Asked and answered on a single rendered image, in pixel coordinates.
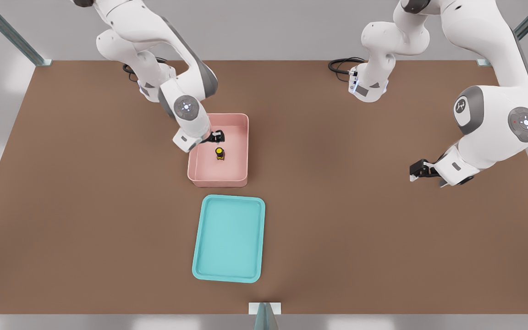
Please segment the pink plastic box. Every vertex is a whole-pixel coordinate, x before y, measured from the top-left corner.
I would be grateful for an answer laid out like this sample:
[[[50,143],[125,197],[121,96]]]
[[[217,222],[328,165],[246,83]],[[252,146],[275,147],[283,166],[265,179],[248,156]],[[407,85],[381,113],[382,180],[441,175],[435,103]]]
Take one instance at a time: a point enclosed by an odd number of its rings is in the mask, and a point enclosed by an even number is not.
[[[242,113],[209,114],[212,130],[225,140],[189,153],[188,178],[197,187],[243,187],[248,182],[249,119]]]

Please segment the pale blue-green tray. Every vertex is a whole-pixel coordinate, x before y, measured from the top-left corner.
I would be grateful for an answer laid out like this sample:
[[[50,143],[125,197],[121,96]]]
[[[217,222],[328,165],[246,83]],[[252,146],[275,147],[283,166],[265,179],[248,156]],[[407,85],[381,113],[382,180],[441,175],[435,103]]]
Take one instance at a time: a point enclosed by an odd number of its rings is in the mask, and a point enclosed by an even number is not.
[[[192,273],[208,281],[254,283],[261,275],[265,202],[210,194],[201,205]]]

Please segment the silver frame post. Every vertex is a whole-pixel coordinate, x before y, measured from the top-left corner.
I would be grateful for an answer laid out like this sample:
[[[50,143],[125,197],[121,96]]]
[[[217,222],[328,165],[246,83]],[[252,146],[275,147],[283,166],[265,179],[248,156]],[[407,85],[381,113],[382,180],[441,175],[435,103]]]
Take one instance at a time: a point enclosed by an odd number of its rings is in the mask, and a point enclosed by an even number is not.
[[[497,0],[501,8],[522,18],[513,31],[519,40],[528,34],[528,0]]]
[[[35,66],[50,66],[51,59],[45,59],[21,36],[19,32],[0,14],[0,33],[17,50],[19,50],[26,58],[28,58]]]
[[[250,302],[248,314],[256,316],[253,330],[279,330],[276,316],[281,314],[280,302]]]

